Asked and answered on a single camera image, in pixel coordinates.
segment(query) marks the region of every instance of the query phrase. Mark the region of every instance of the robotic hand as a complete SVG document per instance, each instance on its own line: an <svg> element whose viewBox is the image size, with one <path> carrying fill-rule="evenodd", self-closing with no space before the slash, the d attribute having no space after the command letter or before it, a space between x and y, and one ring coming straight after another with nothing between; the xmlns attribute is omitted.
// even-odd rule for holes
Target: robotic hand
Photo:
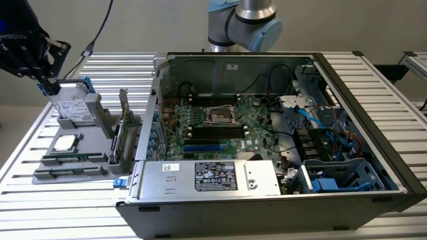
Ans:
<svg viewBox="0 0 427 240"><path fill-rule="evenodd" d="M207 52L267 52L283 30L272 0L209 0Z"/></svg>
<svg viewBox="0 0 427 240"><path fill-rule="evenodd" d="M26 0L0 2L0 68L37 80L48 96L60 92L57 78L70 47L49 38Z"/></svg>

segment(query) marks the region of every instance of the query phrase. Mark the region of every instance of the circuit board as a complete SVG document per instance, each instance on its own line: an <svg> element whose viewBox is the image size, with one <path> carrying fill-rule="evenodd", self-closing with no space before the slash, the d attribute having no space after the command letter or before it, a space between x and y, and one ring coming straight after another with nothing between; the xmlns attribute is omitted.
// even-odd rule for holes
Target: circuit board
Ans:
<svg viewBox="0 0 427 240"><path fill-rule="evenodd" d="M275 136L260 127L257 115L261 106L253 106L260 98L243 96L235 105L216 107L192 106L191 102L179 100L163 108L163 119L167 132L167 160L212 160L212 159L248 159L252 154L260 154L264 160L280 161L279 147L271 145L271 151L265 141L273 140ZM248 134L244 138L219 139L219 151L197 151L191 153L191 158L184 152L184 141L189 139L189 127L224 127L247 126Z"/></svg>

